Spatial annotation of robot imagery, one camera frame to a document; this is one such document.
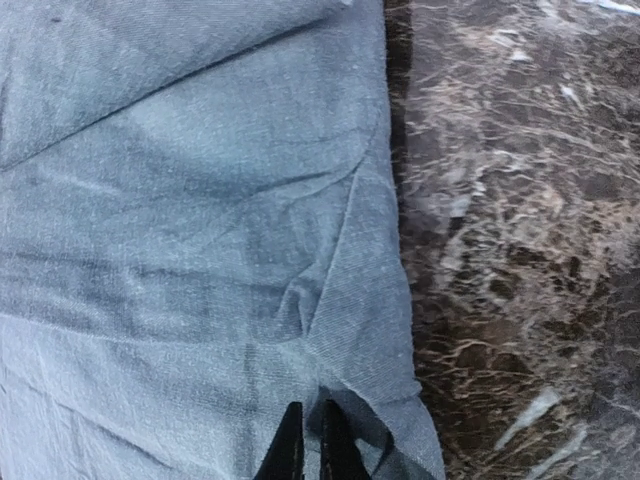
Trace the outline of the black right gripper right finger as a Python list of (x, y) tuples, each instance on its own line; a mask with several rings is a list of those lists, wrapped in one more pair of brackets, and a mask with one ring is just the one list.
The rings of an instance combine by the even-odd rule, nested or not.
[(321, 434), (321, 480), (369, 480), (349, 422), (334, 400), (324, 403)]

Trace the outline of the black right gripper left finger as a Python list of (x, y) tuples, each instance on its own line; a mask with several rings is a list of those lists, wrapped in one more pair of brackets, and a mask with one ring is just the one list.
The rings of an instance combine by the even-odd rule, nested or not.
[(278, 425), (255, 480), (304, 478), (303, 404), (291, 402)]

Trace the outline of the grey long sleeve shirt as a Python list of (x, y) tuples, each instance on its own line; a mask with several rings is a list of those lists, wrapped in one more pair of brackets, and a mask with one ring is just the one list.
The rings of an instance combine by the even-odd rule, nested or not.
[(443, 478), (390, 123), (380, 1), (3, 2), (2, 477)]

